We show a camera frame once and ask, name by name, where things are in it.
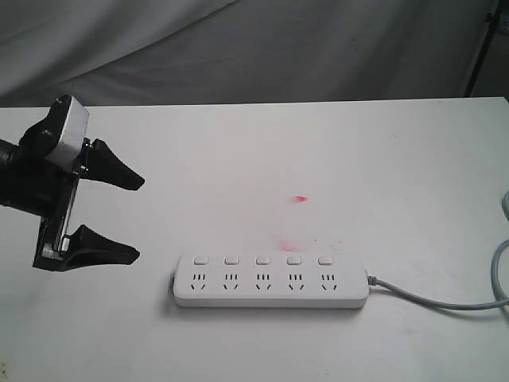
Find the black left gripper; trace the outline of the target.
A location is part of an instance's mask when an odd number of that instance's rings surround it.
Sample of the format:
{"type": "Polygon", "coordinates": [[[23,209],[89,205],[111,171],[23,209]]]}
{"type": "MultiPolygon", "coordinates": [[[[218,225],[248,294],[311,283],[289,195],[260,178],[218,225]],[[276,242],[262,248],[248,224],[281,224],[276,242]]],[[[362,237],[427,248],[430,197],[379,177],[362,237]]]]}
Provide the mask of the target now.
{"type": "Polygon", "coordinates": [[[72,172],[49,162],[45,156],[56,144],[56,123],[50,111],[32,125],[17,144],[11,162],[14,176],[13,207],[41,218],[33,266],[46,271],[70,271],[102,265],[131,265],[139,251],[109,240],[84,224],[70,235],[68,224],[80,178],[125,190],[139,190],[145,179],[125,165],[102,140],[92,144],[85,135],[72,172]]]}

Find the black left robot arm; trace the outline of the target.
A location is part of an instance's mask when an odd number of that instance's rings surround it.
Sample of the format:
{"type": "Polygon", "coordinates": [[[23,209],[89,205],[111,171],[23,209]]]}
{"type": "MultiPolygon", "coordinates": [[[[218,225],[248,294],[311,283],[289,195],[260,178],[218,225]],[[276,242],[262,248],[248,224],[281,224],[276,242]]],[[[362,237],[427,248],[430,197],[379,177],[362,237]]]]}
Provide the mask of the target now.
{"type": "Polygon", "coordinates": [[[33,267],[64,272],[101,265],[131,265],[137,249],[68,223],[80,181],[139,190],[143,177],[100,140],[87,138],[89,113],[73,96],[55,100],[48,114],[16,144],[1,142],[1,204],[41,219],[33,267]]]}

